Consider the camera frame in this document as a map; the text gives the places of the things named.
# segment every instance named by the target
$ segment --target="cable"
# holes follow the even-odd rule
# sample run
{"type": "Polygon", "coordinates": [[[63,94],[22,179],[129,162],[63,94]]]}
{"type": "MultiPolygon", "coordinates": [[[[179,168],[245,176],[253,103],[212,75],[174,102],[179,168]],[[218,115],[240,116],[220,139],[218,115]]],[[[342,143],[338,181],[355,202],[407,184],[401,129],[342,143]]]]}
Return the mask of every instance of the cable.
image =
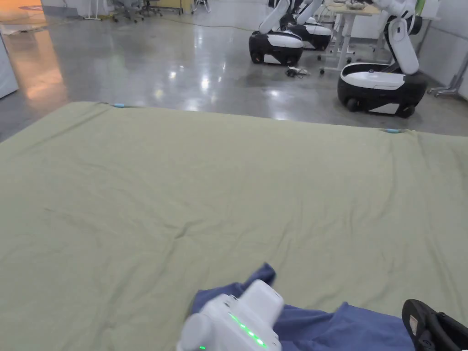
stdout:
{"type": "Polygon", "coordinates": [[[207,27],[207,28],[234,28],[234,29],[240,29],[240,30],[246,30],[248,32],[255,32],[254,29],[246,29],[246,28],[240,28],[236,26],[207,26],[204,24],[197,24],[197,23],[191,23],[191,22],[184,22],[184,21],[176,21],[176,20],[171,20],[169,18],[160,18],[160,20],[165,20],[165,21],[171,21],[171,22],[177,22],[177,23],[184,23],[184,24],[191,24],[192,26],[199,26],[199,27],[207,27]]]}

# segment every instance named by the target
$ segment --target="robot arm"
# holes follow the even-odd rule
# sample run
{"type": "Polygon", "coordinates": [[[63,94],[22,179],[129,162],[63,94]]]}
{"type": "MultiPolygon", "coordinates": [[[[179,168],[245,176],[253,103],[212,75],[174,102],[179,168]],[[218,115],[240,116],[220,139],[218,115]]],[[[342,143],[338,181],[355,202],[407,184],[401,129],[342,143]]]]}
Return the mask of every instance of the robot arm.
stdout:
{"type": "Polygon", "coordinates": [[[387,11],[392,16],[404,19],[413,16],[416,8],[416,0],[365,0],[365,2],[387,11]]]}
{"type": "Polygon", "coordinates": [[[267,34],[270,30],[279,30],[281,27],[281,18],[283,18],[288,11],[293,10],[295,2],[295,0],[279,0],[275,9],[265,18],[262,24],[260,24],[258,31],[262,34],[267,34]]]}
{"type": "Polygon", "coordinates": [[[404,74],[415,74],[419,62],[410,40],[415,23],[416,0],[365,0],[390,15],[385,27],[385,38],[404,74]]]}
{"type": "Polygon", "coordinates": [[[299,15],[296,17],[297,24],[304,24],[306,21],[314,15],[322,4],[322,0],[306,0],[306,7],[302,9],[299,15]]]}

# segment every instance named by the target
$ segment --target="table leg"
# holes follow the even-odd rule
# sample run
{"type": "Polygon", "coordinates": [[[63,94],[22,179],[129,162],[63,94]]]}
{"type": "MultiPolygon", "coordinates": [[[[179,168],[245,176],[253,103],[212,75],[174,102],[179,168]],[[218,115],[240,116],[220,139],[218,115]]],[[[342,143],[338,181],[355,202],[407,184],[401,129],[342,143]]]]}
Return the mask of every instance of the table leg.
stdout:
{"type": "Polygon", "coordinates": [[[379,52],[382,50],[382,46],[383,46],[383,32],[380,33],[379,38],[377,39],[377,43],[375,44],[374,53],[372,54],[373,61],[377,61],[379,52]]]}
{"type": "Polygon", "coordinates": [[[346,63],[346,54],[348,52],[348,46],[350,44],[351,31],[354,25],[354,19],[356,18],[355,15],[344,15],[344,17],[345,16],[347,17],[345,19],[345,22],[348,22],[348,27],[346,28],[346,33],[344,34],[343,47],[341,48],[340,60],[338,61],[339,71],[341,71],[344,68],[346,63]]]}
{"type": "Polygon", "coordinates": [[[335,46],[333,47],[333,51],[331,54],[331,57],[336,58],[338,56],[338,48],[341,45],[341,41],[343,39],[343,29],[344,29],[344,24],[346,23],[346,20],[344,18],[344,15],[340,15],[340,23],[338,24],[338,35],[335,40],[335,46]]]}

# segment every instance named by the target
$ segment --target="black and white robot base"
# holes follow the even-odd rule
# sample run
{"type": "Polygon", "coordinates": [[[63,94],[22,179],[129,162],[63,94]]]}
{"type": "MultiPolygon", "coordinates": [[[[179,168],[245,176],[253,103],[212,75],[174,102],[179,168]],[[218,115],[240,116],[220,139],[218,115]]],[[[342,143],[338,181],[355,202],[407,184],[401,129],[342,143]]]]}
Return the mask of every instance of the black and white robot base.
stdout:
{"type": "Polygon", "coordinates": [[[410,117],[427,88],[421,73],[406,75],[389,65],[347,65],[338,81],[338,99],[349,111],[369,111],[410,117]]]}
{"type": "Polygon", "coordinates": [[[304,44],[299,36],[290,32],[262,34],[255,31],[249,38],[249,51],[253,63],[294,66],[304,51],[304,44]]]}

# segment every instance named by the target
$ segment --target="blue cloth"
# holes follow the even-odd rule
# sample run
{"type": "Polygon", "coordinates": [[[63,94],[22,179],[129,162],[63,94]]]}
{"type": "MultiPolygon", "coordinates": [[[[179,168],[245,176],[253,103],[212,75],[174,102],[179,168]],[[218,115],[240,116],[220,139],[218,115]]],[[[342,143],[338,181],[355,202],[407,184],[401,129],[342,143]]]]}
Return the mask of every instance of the blue cloth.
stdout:
{"type": "MultiPolygon", "coordinates": [[[[245,283],[233,283],[195,295],[192,313],[220,294],[240,297],[256,279],[273,284],[276,273],[265,263],[245,283]]],[[[284,351],[414,351],[400,318],[348,305],[334,313],[285,305],[274,328],[284,351]]]]}

